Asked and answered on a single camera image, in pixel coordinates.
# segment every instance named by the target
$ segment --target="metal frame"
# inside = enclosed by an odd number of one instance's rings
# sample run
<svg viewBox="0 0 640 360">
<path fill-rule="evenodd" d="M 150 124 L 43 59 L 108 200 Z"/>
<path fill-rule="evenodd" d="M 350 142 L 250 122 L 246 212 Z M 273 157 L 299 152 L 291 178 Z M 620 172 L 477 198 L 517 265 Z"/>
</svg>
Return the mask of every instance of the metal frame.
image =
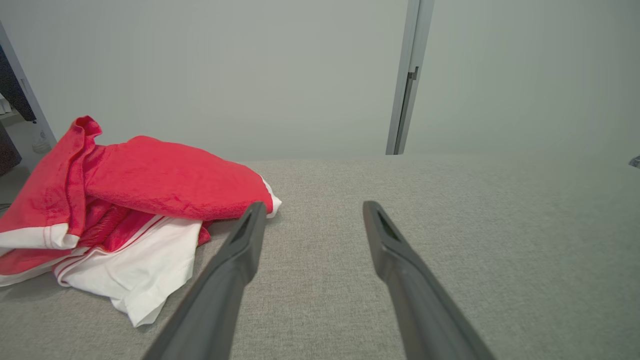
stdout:
<svg viewBox="0 0 640 360">
<path fill-rule="evenodd" d="M 9 60 L 9 65 L 11 65 L 11 69 L 13 70 L 15 77 L 18 78 L 19 80 L 18 82 L 20 83 L 22 92 L 24 92 L 24 96 L 27 98 L 27 102 L 31 106 L 31 109 L 33 110 L 33 114 L 36 115 L 36 120 L 38 122 L 38 125 L 40 125 L 40 128 L 42 129 L 42 131 L 44 131 L 44 134 L 47 137 L 47 140 L 49 141 L 49 144 L 51 145 L 51 147 L 54 147 L 54 145 L 56 145 L 57 143 L 56 137 L 53 135 L 53 132 L 49 127 L 49 123 L 47 122 L 47 119 L 44 117 L 44 113 L 42 112 L 40 104 L 38 104 L 38 100 L 36 100 L 36 97 L 33 94 L 31 85 L 29 85 L 27 76 L 24 74 L 24 70 L 22 69 L 22 66 L 20 66 L 20 62 L 18 61 L 18 56 L 15 54 L 15 51 L 11 46 L 11 42 L 9 41 L 9 38 L 6 35 L 6 31 L 4 30 L 2 22 L 0 22 L 0 46 L 2 46 L 4 54 L 6 55 L 6 58 L 7 60 Z"/>
<path fill-rule="evenodd" d="M 420 69 L 427 47 L 434 2 L 435 0 L 409 0 L 407 6 L 396 95 L 387 139 L 387 155 L 404 152 L 413 104 L 418 92 Z"/>
</svg>

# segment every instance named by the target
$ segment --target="red and white cloth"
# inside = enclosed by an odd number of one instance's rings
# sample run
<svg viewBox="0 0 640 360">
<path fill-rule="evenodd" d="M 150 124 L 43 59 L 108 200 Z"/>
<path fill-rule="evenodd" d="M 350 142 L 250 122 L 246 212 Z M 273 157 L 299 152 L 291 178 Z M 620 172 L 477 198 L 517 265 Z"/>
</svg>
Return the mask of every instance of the red and white cloth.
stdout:
<svg viewBox="0 0 640 360">
<path fill-rule="evenodd" d="M 0 286 L 53 271 L 62 286 L 111 298 L 152 323 L 192 275 L 213 220 L 281 201 L 260 175 L 201 149 L 137 136 L 101 146 L 77 119 L 0 218 Z"/>
</svg>

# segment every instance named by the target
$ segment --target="textured gray surface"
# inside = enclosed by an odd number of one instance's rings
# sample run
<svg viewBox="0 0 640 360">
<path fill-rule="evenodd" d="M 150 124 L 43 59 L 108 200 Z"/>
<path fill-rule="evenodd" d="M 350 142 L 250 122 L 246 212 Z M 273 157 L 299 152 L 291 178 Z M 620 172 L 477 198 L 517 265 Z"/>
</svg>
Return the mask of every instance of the textured gray surface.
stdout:
<svg viewBox="0 0 640 360">
<path fill-rule="evenodd" d="M 387 156 L 247 163 L 284 205 L 244 293 L 233 359 L 401 359 L 365 239 L 380 202 L 499 359 L 640 357 L 640 172 L 626 164 Z M 201 270 L 232 222 L 197 252 Z M 0 288 L 3 359 L 136 359 L 108 300 L 47 274 Z"/>
</svg>

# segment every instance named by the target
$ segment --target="red towel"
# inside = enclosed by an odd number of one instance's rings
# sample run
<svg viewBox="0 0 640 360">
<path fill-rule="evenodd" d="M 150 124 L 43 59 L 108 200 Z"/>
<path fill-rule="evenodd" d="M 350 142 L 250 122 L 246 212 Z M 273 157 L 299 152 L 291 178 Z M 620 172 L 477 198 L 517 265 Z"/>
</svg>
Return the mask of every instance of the red towel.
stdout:
<svg viewBox="0 0 640 360">
<path fill-rule="evenodd" d="M 67 285 L 66 269 L 91 263 L 88 254 L 113 255 L 142 238 L 162 242 L 168 226 L 188 229 L 195 248 L 210 239 L 211 220 L 239 218 L 255 201 L 272 217 L 281 204 L 243 165 L 146 136 L 96 145 L 101 133 L 92 118 L 77 119 L 0 218 L 0 286 L 52 268 Z"/>
</svg>

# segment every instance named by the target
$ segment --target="gray tabletop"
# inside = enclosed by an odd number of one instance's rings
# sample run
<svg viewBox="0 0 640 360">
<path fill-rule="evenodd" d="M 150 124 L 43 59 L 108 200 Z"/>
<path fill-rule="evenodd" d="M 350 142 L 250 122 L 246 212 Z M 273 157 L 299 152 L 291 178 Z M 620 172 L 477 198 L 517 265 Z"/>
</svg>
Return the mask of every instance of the gray tabletop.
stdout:
<svg viewBox="0 0 640 360">
<path fill-rule="evenodd" d="M 244 293 L 233 359 L 402 359 L 362 201 L 385 208 L 499 359 L 640 358 L 640 170 L 468 156 L 246 163 L 284 204 Z M 232 222 L 196 253 L 202 270 Z M 3 359 L 137 359 L 108 299 L 51 274 L 0 288 Z"/>
</svg>

